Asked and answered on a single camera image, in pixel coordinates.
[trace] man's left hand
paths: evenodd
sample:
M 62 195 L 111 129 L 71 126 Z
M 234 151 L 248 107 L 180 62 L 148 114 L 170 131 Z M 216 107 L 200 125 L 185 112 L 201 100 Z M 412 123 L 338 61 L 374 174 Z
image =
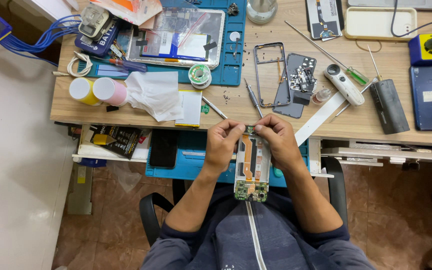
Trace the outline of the man's left hand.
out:
M 243 123 L 232 119 L 225 119 L 208 129 L 206 156 L 202 169 L 217 174 L 217 177 L 225 172 L 244 129 Z

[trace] black office chair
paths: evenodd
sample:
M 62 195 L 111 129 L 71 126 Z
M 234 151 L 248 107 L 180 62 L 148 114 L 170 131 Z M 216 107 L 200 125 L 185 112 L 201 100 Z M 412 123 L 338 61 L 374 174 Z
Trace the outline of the black office chair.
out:
M 321 157 L 321 168 L 326 168 L 326 172 L 334 175 L 334 178 L 328 178 L 329 201 L 336 209 L 343 220 L 343 224 L 348 226 L 348 212 L 346 210 L 346 189 L 344 185 L 344 175 L 341 164 L 334 157 Z M 186 189 L 184 180 L 173 179 L 173 200 L 176 205 L 183 197 Z M 141 199 L 139 203 L 139 212 L 141 215 L 142 226 L 149 245 L 152 246 L 159 237 L 159 222 L 156 217 L 155 205 L 161 207 L 166 212 L 173 209 L 173 205 L 159 193 L 151 193 Z

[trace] white tissue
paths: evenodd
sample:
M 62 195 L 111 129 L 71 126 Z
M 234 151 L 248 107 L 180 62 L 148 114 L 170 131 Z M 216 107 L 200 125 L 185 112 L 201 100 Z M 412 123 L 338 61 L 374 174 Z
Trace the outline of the white tissue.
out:
M 133 108 L 145 110 L 158 122 L 183 119 L 178 72 L 131 72 L 124 82 Z

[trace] pink roll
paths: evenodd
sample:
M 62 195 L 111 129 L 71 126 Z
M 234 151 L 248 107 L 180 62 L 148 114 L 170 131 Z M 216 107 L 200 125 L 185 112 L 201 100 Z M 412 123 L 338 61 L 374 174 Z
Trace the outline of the pink roll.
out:
M 128 91 L 122 83 L 103 77 L 93 84 L 93 93 L 100 100 L 113 106 L 123 106 L 128 102 Z

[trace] glass beaker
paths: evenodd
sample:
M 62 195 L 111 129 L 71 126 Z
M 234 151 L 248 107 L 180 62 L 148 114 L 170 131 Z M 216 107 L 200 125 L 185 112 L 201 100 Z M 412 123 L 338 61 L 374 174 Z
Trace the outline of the glass beaker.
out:
M 264 24 L 274 18 L 278 11 L 277 0 L 248 0 L 246 15 L 256 24 Z

